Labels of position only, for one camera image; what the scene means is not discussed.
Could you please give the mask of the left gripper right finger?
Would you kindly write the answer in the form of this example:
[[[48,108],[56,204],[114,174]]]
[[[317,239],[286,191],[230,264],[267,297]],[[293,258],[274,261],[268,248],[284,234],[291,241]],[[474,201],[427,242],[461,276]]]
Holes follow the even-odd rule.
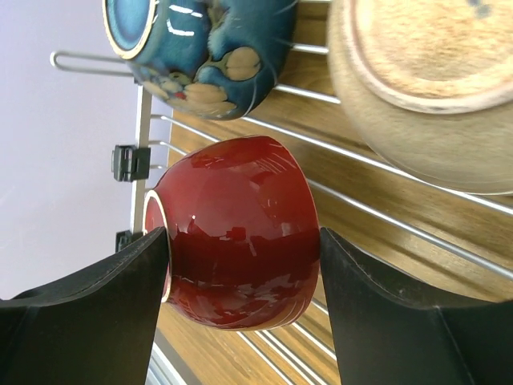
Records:
[[[511,383],[511,302],[428,285],[328,228],[321,275],[344,384]]]

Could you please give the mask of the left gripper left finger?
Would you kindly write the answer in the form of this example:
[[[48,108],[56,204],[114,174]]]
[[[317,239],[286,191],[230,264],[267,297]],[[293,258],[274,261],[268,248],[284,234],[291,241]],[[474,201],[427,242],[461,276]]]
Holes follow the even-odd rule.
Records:
[[[158,228],[1,302],[3,384],[143,384],[169,262]]]

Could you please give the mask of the red glossy bowl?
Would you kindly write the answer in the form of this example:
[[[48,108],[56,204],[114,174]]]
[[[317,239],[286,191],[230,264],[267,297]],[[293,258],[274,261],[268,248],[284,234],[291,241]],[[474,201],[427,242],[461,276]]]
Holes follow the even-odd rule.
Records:
[[[320,271],[313,196],[268,136],[224,140],[174,163],[145,196],[143,228],[164,228],[164,303],[219,330],[269,330],[308,308]]]

